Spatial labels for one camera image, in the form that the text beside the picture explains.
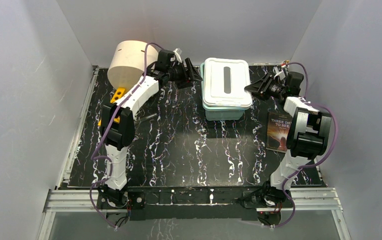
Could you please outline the white rectangular bin lid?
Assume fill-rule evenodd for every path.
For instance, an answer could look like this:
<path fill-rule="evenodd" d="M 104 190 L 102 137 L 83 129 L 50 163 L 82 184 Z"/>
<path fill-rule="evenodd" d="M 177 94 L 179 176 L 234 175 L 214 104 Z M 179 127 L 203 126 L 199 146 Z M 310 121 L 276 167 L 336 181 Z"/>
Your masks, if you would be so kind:
<path fill-rule="evenodd" d="M 210 57 L 204 61 L 203 103 L 210 107 L 248 109 L 252 95 L 249 65 L 242 59 Z"/>

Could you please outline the mint green plastic bin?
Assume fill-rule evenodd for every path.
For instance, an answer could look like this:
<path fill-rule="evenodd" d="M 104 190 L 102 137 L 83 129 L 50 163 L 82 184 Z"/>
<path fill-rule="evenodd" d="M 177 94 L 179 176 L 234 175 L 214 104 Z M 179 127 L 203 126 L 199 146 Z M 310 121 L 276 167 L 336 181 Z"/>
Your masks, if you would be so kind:
<path fill-rule="evenodd" d="M 200 74 L 204 79 L 204 63 L 200 66 Z M 239 120 L 244 112 L 249 109 L 232 108 L 232 107 L 209 107 L 203 102 L 203 81 L 201 83 L 202 91 L 202 106 L 205 110 L 205 117 L 208 121 L 227 121 L 227 120 Z"/>

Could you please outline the clear glass test tube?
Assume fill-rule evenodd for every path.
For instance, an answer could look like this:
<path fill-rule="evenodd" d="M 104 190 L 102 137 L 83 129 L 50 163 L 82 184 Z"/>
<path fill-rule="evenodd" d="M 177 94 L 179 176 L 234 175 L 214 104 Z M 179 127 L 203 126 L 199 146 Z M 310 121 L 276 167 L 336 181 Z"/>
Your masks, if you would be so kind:
<path fill-rule="evenodd" d="M 148 115 L 148 116 L 141 117 L 141 118 L 135 120 L 135 121 L 134 121 L 134 124 L 138 125 L 138 124 L 140 124 L 140 123 L 143 123 L 143 122 L 146 122 L 146 121 L 148 121 L 148 120 L 151 120 L 151 119 L 153 119 L 153 118 L 155 118 L 155 117 L 157 117 L 157 116 L 158 116 L 157 113 L 153 113 L 153 114 L 150 114 L 150 115 Z"/>

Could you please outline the yellow test tube rack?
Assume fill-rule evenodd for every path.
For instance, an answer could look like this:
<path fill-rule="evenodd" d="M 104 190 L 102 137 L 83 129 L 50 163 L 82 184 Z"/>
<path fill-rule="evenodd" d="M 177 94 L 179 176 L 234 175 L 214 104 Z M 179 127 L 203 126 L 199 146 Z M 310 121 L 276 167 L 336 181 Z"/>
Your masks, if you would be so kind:
<path fill-rule="evenodd" d="M 123 97 L 125 95 L 125 91 L 126 91 L 126 88 L 124 87 L 118 87 L 115 91 L 115 93 L 113 94 L 111 100 L 110 100 L 110 103 L 113 104 L 115 101 L 117 101 L 118 99 L 120 99 L 121 97 Z M 114 119 L 114 122 L 115 123 L 120 123 L 120 117 L 117 117 Z M 100 119 L 97 126 L 100 127 L 102 124 L 102 120 Z"/>

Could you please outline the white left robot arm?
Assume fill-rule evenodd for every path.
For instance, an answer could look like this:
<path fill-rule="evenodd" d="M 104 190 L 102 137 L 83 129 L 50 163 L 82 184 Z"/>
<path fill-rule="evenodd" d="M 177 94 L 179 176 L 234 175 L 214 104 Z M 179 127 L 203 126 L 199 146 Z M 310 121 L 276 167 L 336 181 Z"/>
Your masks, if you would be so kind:
<path fill-rule="evenodd" d="M 127 184 L 126 159 L 128 147 L 135 138 L 135 117 L 138 110 L 167 83 L 174 82 L 178 89 L 193 86 L 203 79 L 189 58 L 181 58 L 181 50 L 159 51 L 157 60 L 150 63 L 133 87 L 114 103 L 106 104 L 101 110 L 100 130 L 102 143 L 109 158 L 108 176 L 99 193 L 116 208 L 128 203 L 125 192 Z"/>

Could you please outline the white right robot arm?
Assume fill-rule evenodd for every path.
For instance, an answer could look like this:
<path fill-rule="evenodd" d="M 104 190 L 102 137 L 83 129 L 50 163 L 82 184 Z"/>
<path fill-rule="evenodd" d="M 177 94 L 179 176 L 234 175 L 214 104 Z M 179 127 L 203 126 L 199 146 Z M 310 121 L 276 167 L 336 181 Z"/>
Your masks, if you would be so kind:
<path fill-rule="evenodd" d="M 292 118 L 284 158 L 261 189 L 260 199 L 267 207 L 284 202 L 298 172 L 311 168 L 310 162 L 325 154 L 333 122 L 331 113 L 314 108 L 300 96 L 300 86 L 305 79 L 303 74 L 291 71 L 285 75 L 283 84 L 277 83 L 277 79 L 273 72 L 269 72 L 244 88 L 259 99 L 278 99 Z"/>

